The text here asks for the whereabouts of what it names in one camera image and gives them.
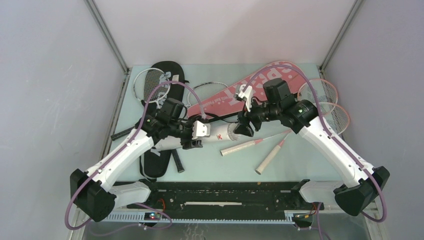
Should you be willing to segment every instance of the table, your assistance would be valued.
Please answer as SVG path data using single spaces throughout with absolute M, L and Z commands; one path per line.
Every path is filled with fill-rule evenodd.
M 190 86 L 195 87 L 205 82 L 218 81 L 231 85 L 266 64 L 194 64 L 182 65 L 185 79 L 190 81 Z M 317 66 L 313 63 L 298 65 L 309 79 L 320 78 Z M 115 133 L 133 126 L 143 113 L 143 106 L 136 100 L 132 91 L 135 76 L 150 66 L 134 66 L 131 70 L 129 84 L 125 92 Z M 184 92 L 183 102 L 186 103 L 188 91 Z M 287 128 L 278 121 L 265 122 L 253 139 L 267 137 Z M 174 160 L 171 159 L 166 174 L 158 181 L 168 182 L 280 182 L 300 181 L 311 179 L 314 181 L 339 181 L 341 178 L 334 168 L 327 162 L 322 154 L 309 142 L 298 135 L 291 133 L 281 151 L 268 165 L 262 175 L 255 172 L 256 167 L 281 141 L 283 135 L 276 136 L 261 142 L 258 145 L 244 149 L 224 157 L 220 150 L 249 141 L 252 138 L 241 137 L 238 141 L 216 142 L 204 145 L 203 148 L 183 150 L 179 148 L 178 154 L 185 168 L 185 172 L 177 173 Z M 117 139 L 111 144 L 114 149 L 125 138 Z M 118 181 L 137 181 L 142 179 L 140 162 L 135 160 L 118 178 Z

